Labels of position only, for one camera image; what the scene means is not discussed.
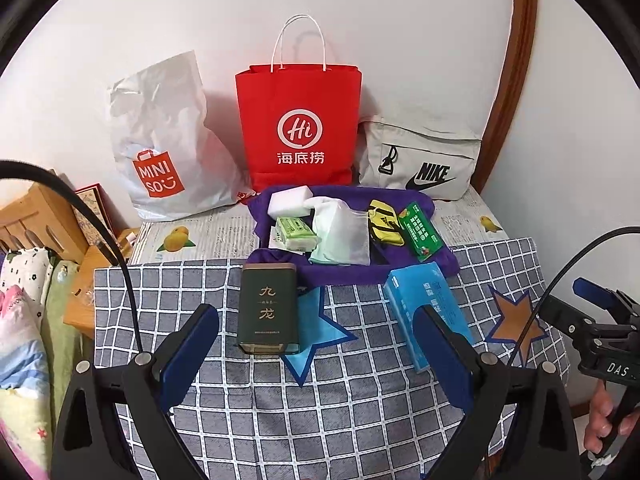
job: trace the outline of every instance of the yellow fruit illustration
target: yellow fruit illustration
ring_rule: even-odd
[[[195,247],[191,240],[189,240],[189,230],[184,226],[178,226],[173,229],[164,239],[164,242],[160,247],[158,247],[158,251],[168,251],[170,253],[175,253],[184,247]]]
[[[481,216],[480,223],[482,224],[482,227],[484,227],[485,233],[488,233],[489,231],[491,231],[492,233],[503,231],[503,228],[494,224],[494,221],[491,220],[488,216]]]

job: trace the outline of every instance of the blue box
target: blue box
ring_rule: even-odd
[[[453,332],[462,334],[473,344],[471,330],[438,264],[432,262],[392,270],[383,288],[402,329],[417,373],[425,371],[429,366],[414,337],[414,312],[421,306],[430,304]]]

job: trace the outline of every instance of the orange star with blue border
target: orange star with blue border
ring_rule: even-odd
[[[500,311],[500,319],[491,329],[485,341],[489,343],[513,343],[515,345],[533,310],[530,293],[527,291],[516,301],[513,301],[491,286],[489,290],[491,290],[495,304],[498,307],[498,311]],[[531,343],[544,339],[545,337],[548,337],[548,335],[542,328],[542,325],[540,325],[540,320],[536,318],[536,320],[531,323],[529,330],[527,330],[527,335],[518,348],[518,355],[520,356],[522,366],[526,365],[529,360]]]

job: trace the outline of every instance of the purple towel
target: purple towel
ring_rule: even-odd
[[[302,254],[290,253],[278,249],[268,249],[271,227],[275,222],[267,215],[269,200],[276,191],[294,186],[272,186],[265,189],[249,203],[249,211],[257,225],[255,234],[260,238],[260,249],[256,249],[248,258],[249,263],[291,262],[298,268],[300,285],[314,288],[321,285],[372,285],[385,283],[386,277],[393,269],[400,269],[418,263],[413,251],[405,244],[395,247],[388,244],[377,244],[388,265],[376,265],[371,255],[370,266],[338,266],[311,264]],[[377,187],[354,186],[311,186],[314,196],[330,196],[344,200],[351,209],[366,211],[372,200],[380,200],[389,204],[396,213],[401,212],[409,203],[417,202],[427,218],[433,216],[435,206],[433,200],[418,191],[404,189],[380,189]],[[460,270],[458,261],[451,250],[444,246],[427,262],[436,262],[445,277],[453,276]]]

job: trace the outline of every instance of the white wall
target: white wall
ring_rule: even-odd
[[[574,0],[540,0],[524,91],[482,196],[512,237],[534,238],[548,282],[597,236],[640,225],[639,153],[640,90],[622,60]],[[607,242],[555,294],[611,322],[571,285],[583,276],[640,300],[639,251],[635,235]],[[592,392],[575,366],[568,391],[574,403]]]
[[[329,62],[362,70],[362,112],[401,100],[484,129],[511,0],[60,0],[0,78],[1,156],[55,168],[78,187],[100,182],[125,221],[137,225],[114,170],[107,85],[195,50],[207,124],[241,160],[234,75],[268,62],[282,23],[298,12],[322,25]],[[319,59],[318,38],[302,34],[310,26],[295,27],[285,60]],[[0,202],[16,191],[1,188]]]

